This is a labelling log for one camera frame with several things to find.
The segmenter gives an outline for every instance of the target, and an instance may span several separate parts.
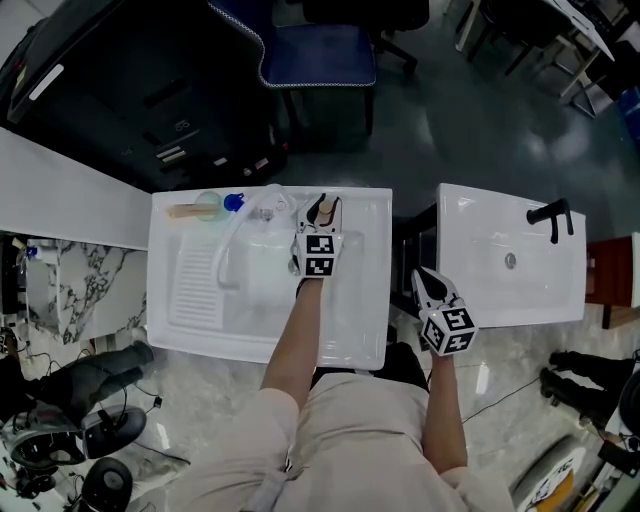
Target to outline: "table leg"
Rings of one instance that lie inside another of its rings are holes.
[[[469,19],[464,25],[464,29],[462,30],[462,35],[460,36],[460,40],[456,45],[456,50],[461,52],[464,49],[464,45],[469,38],[469,33],[471,32],[471,27],[473,27],[473,22],[478,15],[478,11],[480,10],[480,2],[481,0],[473,0],[473,8],[471,9],[471,14],[469,15]]]
[[[587,70],[587,68],[589,66],[591,66],[593,61],[596,60],[596,57],[598,55],[600,55],[600,52],[601,52],[600,48],[596,48],[593,51],[593,53],[589,56],[589,58],[582,63],[582,65],[578,68],[578,70],[571,77],[571,80],[569,80],[569,83],[567,84],[567,86],[560,93],[560,97],[561,98],[564,98],[567,94],[569,94],[569,91],[571,90],[571,88],[574,85],[576,85],[576,83],[580,79],[580,76],[582,75],[582,73],[584,73]]]

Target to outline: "wooden stick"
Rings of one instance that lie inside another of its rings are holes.
[[[174,204],[167,208],[167,215],[172,219],[216,215],[219,212],[220,206],[216,204]]]

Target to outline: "marble countertop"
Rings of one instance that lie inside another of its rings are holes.
[[[146,322],[147,253],[63,240],[31,240],[55,264],[27,262],[29,322],[63,344]]]

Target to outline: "blue bottle cap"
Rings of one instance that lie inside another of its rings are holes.
[[[237,212],[244,204],[244,194],[229,194],[224,198],[224,207],[230,212]]]

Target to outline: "black faucet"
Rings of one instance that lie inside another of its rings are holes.
[[[567,217],[567,233],[573,235],[573,221],[571,220],[571,208],[569,202],[565,199],[558,199],[555,203],[548,204],[537,210],[529,210],[527,212],[527,220],[529,224],[537,224],[543,220],[551,219],[551,243],[558,243],[558,215]]]

